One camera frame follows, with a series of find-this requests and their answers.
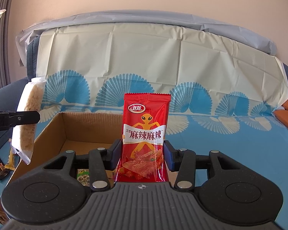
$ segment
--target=oval logo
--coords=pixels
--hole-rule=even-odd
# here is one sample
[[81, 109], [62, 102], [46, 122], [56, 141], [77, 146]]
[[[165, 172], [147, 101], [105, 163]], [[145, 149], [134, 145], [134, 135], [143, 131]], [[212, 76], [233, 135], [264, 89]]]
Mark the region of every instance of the oval logo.
[[131, 111], [132, 113], [142, 113], [143, 111], [145, 111], [145, 106], [143, 106], [140, 103], [134, 103], [130, 106], [128, 106], [128, 110]]

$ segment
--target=wall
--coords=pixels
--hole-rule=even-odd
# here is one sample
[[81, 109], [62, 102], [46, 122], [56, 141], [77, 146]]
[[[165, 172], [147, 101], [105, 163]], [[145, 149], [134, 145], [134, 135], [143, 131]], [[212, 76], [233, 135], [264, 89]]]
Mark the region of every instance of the wall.
[[273, 40], [288, 64], [288, 0], [12, 0], [8, 26], [11, 80], [26, 76], [19, 67], [15, 37], [36, 22], [114, 9], [151, 9], [191, 13], [246, 27]]

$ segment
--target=white banner label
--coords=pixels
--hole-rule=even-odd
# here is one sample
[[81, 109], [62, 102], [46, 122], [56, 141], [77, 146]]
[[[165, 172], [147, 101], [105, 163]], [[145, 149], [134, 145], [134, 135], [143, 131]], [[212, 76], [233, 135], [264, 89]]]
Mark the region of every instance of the white banner label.
[[154, 145], [163, 145], [166, 126], [161, 125], [153, 130], [143, 130], [124, 124], [123, 144], [148, 142]]

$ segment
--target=cardboard box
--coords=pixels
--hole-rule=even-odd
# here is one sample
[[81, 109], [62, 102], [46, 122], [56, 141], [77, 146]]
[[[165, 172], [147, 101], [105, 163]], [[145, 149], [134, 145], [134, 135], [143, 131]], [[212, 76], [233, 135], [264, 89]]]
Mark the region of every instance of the cardboard box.
[[[122, 115], [106, 113], [58, 113], [34, 142], [34, 152], [29, 165], [21, 161], [8, 183], [42, 165], [60, 152], [74, 150], [77, 155], [88, 154], [99, 147], [109, 148], [122, 137]], [[176, 172], [169, 172], [170, 181]], [[0, 223], [8, 221], [0, 202]]]

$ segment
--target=snack wrapper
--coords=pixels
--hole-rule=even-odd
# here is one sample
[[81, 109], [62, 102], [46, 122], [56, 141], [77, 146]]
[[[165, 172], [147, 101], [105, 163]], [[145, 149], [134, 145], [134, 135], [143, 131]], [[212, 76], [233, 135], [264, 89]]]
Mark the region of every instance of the snack wrapper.
[[125, 94], [122, 155], [116, 182], [168, 181], [163, 141], [170, 94]]
[[[46, 79], [33, 78], [26, 84], [20, 98], [17, 111], [40, 111], [45, 91]], [[12, 148], [13, 153], [18, 154], [26, 164], [31, 162], [36, 124], [17, 125], [13, 129]]]

